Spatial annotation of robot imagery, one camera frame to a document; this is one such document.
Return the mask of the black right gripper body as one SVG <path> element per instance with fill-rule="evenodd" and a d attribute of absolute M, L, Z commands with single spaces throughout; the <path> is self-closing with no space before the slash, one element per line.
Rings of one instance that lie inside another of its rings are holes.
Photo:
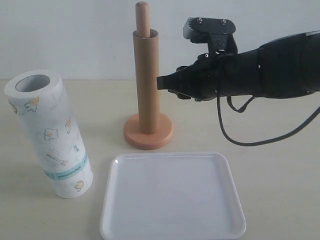
<path fill-rule="evenodd" d="M 217 98 L 218 93 L 223 97 L 239 96 L 240 84 L 235 78 L 239 56 L 221 53 L 217 55 L 217 59 L 212 59 L 202 54 L 191 65 L 179 66 L 175 71 L 186 67 L 196 71 L 197 90 L 189 90 L 191 98 L 195 101 L 211 101 Z"/>

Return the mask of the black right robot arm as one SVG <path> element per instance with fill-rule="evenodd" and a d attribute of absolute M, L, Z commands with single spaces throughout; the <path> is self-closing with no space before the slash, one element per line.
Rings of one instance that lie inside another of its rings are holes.
<path fill-rule="evenodd" d="M 189 66 L 157 77 L 156 84 L 158 90 L 198 101 L 307 96 L 320 90 L 320 33 L 282 37 L 238 54 L 202 55 Z"/>

